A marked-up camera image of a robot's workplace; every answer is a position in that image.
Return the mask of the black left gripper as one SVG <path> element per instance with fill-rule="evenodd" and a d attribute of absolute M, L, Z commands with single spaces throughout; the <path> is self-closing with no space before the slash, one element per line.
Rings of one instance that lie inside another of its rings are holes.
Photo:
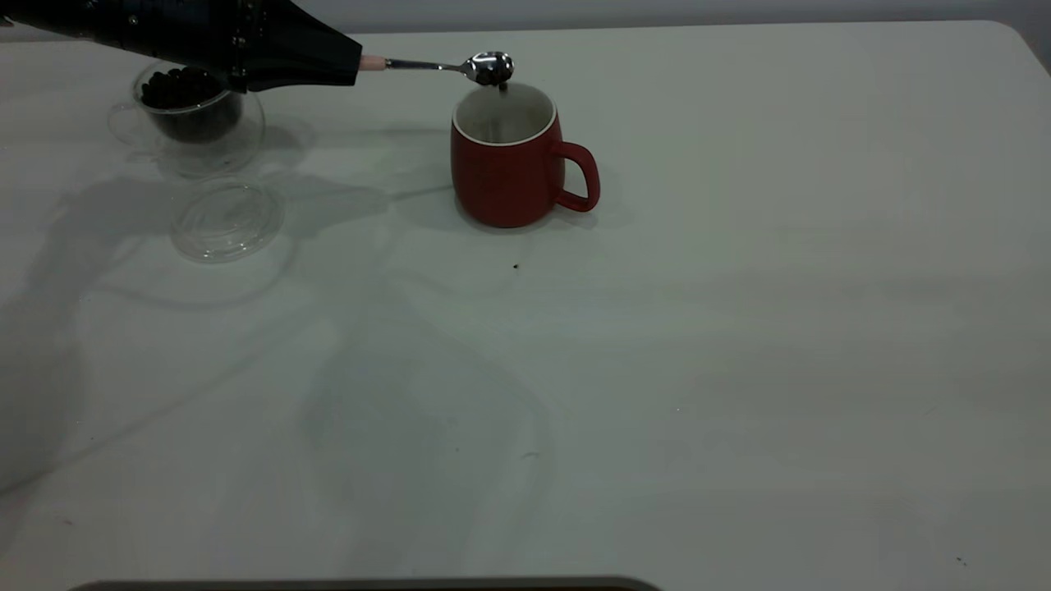
<path fill-rule="evenodd" d="M 236 93 L 353 86 L 360 69 L 363 46 L 293 1 L 100 1 L 99 19 L 101 44 L 210 72 Z"/>

